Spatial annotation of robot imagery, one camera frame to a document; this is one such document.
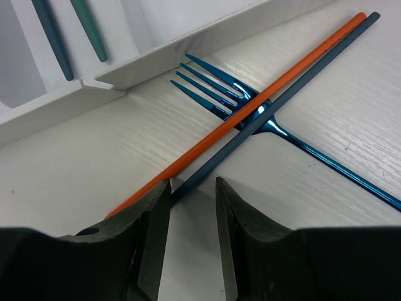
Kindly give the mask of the grey blue chopstick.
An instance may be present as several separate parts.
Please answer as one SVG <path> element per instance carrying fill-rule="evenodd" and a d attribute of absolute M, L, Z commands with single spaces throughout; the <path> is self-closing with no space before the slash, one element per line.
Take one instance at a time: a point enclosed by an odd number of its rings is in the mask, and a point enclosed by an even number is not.
<path fill-rule="evenodd" d="M 198 171 L 196 171 L 188 180 L 186 180 L 176 191 L 172 194 L 172 203 L 177 204 L 184 196 L 190 193 L 196 186 L 198 186 L 220 163 L 222 163 L 230 154 L 232 154 L 250 135 L 256 135 L 264 132 L 270 132 L 277 135 L 280 138 L 290 142 L 297 148 L 306 152 L 310 156 L 319 160 L 320 162 L 327 165 L 329 168 L 345 176 L 355 184 L 364 188 L 373 195 L 386 201 L 391 199 L 391 196 L 387 194 L 383 189 L 372 184 L 366 179 L 359 176 L 357 173 L 351 171 L 347 167 L 341 165 L 334 159 L 318 151 L 314 147 L 310 146 L 301 139 L 295 137 L 293 134 L 288 132 L 282 126 L 280 126 L 275 117 L 274 113 L 277 112 L 286 102 L 288 102 L 296 93 L 298 93 L 307 83 L 309 83 L 322 69 L 324 69 L 329 63 L 331 63 L 343 50 L 345 50 L 352 42 L 354 42 L 360 35 L 362 35 L 372 24 L 374 24 L 380 18 L 378 12 L 373 12 L 367 17 L 360 25 L 358 25 L 351 33 L 346 35 L 332 50 L 330 50 L 325 56 L 323 56 L 317 63 L 315 63 L 304 75 L 297 79 L 282 95 L 280 95 L 275 101 L 266 100 L 261 106 L 255 111 L 249 114 L 245 119 L 241 120 L 237 125 L 236 129 L 239 133 L 230 140 L 217 154 L 209 159 Z M 227 95 L 227 98 L 218 96 L 212 90 L 202 86 L 198 82 L 193 81 L 181 72 L 177 75 L 187 80 L 193 86 L 199 90 L 208 94 L 208 96 L 217 100 L 221 104 L 229 108 L 230 111 L 226 112 L 224 109 L 219 108 L 204 97 L 196 94 L 195 92 L 185 88 L 181 84 L 173 81 L 172 84 L 178 89 L 182 90 L 190 98 L 195 100 L 197 103 L 202 105 L 204 108 L 209 110 L 214 115 L 218 116 L 222 120 L 227 120 L 230 116 L 234 115 L 237 111 L 243 108 L 248 102 L 258 96 L 258 92 L 239 81 L 238 79 L 228 75 L 226 72 L 206 63 L 205 61 L 196 58 L 192 55 L 189 58 L 197 63 L 203 69 L 213 74 L 215 77 L 231 85 L 236 90 L 243 93 L 242 97 L 238 97 L 231 91 L 224 88 L 222 85 L 214 82 L 213 80 L 205 77 L 203 74 L 194 70 L 193 68 L 183 65 L 183 68 L 193 73 L 195 76 L 204 80 L 210 86 L 219 90 L 220 92 Z"/>

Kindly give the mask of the orange chopstick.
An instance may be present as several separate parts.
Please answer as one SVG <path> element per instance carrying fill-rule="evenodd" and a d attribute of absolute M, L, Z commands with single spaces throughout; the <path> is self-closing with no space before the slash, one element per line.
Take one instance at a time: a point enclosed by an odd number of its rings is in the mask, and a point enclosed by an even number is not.
<path fill-rule="evenodd" d="M 224 137 L 242 119 L 245 119 L 250 113 L 256 110 L 266 99 L 270 98 L 277 91 L 287 85 L 291 80 L 293 80 L 303 71 L 305 71 L 308 67 L 316 63 L 319 58 L 321 58 L 326 52 L 332 49 L 332 47 L 338 44 L 347 34 L 349 34 L 358 25 L 360 25 L 366 18 L 367 15 L 363 12 L 355 15 L 351 20 L 349 20 L 349 22 L 347 22 L 338 31 L 336 31 L 324 42 L 322 42 L 322 44 L 317 46 L 313 51 L 307 54 L 302 60 L 300 60 L 297 64 L 290 68 L 286 73 L 281 75 L 276 81 L 270 84 L 270 86 L 268 86 L 259 95 L 257 95 L 254 99 L 247 103 L 227 121 L 225 121 L 212 132 L 210 132 L 200 142 L 194 145 L 176 161 L 171 163 L 171 165 L 166 167 L 160 174 L 155 176 L 151 181 L 140 188 L 135 194 L 130 196 L 121 205 L 117 206 L 114 210 L 107 214 L 106 217 L 109 218 L 119 211 L 123 210 L 124 208 L 135 203 L 142 196 L 147 194 L 160 181 L 168 180 L 180 173 L 184 168 L 186 168 L 190 163 L 192 163 L 196 158 L 204 153 L 210 146 L 215 144 L 220 138 Z"/>

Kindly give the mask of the blue metal fork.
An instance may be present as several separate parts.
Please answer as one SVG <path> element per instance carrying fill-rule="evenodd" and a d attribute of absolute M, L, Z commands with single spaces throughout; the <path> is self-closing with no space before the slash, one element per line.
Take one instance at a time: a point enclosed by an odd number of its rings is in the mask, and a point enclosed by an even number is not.
<path fill-rule="evenodd" d="M 206 95 L 208 95 L 209 97 L 213 98 L 215 101 L 221 103 L 224 106 L 224 108 L 218 107 L 217 105 L 213 104 L 212 102 L 204 98 L 202 95 L 195 93 L 194 91 L 188 89 L 187 87 L 181 85 L 180 83 L 174 80 L 171 80 L 170 82 L 174 86 L 176 86 L 179 90 L 184 92 L 187 96 L 189 96 L 191 99 L 193 99 L 195 102 L 197 102 L 199 105 L 203 106 L 206 110 L 210 111 L 212 114 L 219 117 L 223 121 L 227 120 L 231 115 L 239 111 L 240 108 L 245 106 L 245 104 L 247 104 L 250 100 L 252 100 L 259 94 L 258 91 L 256 91 L 249 85 L 246 85 L 244 82 L 238 80 L 237 78 L 234 78 L 233 76 L 222 71 L 221 69 L 218 69 L 212 66 L 211 64 L 188 53 L 186 54 L 186 57 L 188 57 L 194 63 L 198 64 L 200 67 L 205 69 L 205 71 L 208 71 L 211 75 L 220 79 L 220 81 L 224 82 L 233 89 L 242 93 L 242 95 L 237 95 L 234 92 L 228 90 L 226 87 L 222 86 L 220 83 L 217 83 L 215 80 L 206 77 L 204 74 L 189 67 L 188 65 L 184 63 L 180 64 L 182 68 L 186 69 L 187 71 L 191 72 L 191 74 L 193 74 L 195 77 L 207 83 L 209 87 L 207 88 L 201 85 L 199 82 L 189 78 L 188 76 L 179 71 L 176 71 L 176 74 L 185 81 L 187 81 L 188 83 L 190 83 L 191 85 L 193 85 L 194 87 L 196 87 L 197 89 L 199 89 L 200 91 L 202 91 L 203 93 L 205 93 Z M 374 185 L 373 183 L 366 180 L 357 173 L 353 172 L 349 168 L 343 166 L 336 160 L 330 158 L 329 156 L 310 146 L 306 142 L 297 138 L 296 136 L 288 132 L 286 129 L 284 129 L 282 126 L 280 126 L 277 123 L 275 117 L 271 117 L 262 126 L 260 126 L 260 128 L 258 128 L 258 130 L 255 131 L 255 134 L 261 134 L 265 132 L 275 134 L 278 137 L 293 144 L 295 147 L 301 149 L 310 156 L 324 163 L 329 168 L 338 172 L 339 174 L 346 177 L 350 181 L 354 182 L 358 186 L 364 188 L 366 191 L 372 193 L 374 196 L 380 198 L 382 201 L 385 201 L 387 204 L 389 204 L 396 210 L 398 211 L 400 210 L 400 200 L 398 198 L 392 196 L 390 193 Z"/>

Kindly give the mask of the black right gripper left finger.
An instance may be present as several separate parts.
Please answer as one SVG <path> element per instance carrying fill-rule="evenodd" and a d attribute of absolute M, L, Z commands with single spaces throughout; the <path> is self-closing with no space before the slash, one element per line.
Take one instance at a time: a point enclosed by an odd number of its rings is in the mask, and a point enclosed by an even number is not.
<path fill-rule="evenodd" d="M 158 183 L 138 201 L 65 244 L 57 300 L 157 300 L 170 220 L 171 185 Z"/>

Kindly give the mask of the blue knife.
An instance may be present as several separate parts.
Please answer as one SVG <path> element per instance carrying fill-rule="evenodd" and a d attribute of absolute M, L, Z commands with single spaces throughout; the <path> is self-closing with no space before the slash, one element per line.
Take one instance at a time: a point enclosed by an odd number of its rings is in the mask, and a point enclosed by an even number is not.
<path fill-rule="evenodd" d="M 32 0 L 31 2 L 65 79 L 67 81 L 74 80 L 75 76 L 66 46 L 50 3 L 45 0 Z"/>

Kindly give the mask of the teal knife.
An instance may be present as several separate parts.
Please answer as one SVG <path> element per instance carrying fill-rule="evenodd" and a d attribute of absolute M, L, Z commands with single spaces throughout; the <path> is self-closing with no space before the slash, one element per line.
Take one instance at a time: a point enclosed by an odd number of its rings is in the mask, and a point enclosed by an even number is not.
<path fill-rule="evenodd" d="M 90 5 L 85 0 L 71 0 L 70 3 L 98 59 L 102 63 L 106 62 L 108 60 L 107 51 Z"/>

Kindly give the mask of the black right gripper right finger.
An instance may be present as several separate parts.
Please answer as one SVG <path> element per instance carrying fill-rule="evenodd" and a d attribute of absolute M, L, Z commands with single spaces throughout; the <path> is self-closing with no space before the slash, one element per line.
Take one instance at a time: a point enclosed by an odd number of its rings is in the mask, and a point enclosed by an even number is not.
<path fill-rule="evenodd" d="M 292 230 L 246 202 L 222 177 L 216 178 L 216 218 L 227 300 L 277 300 L 269 243 Z"/>

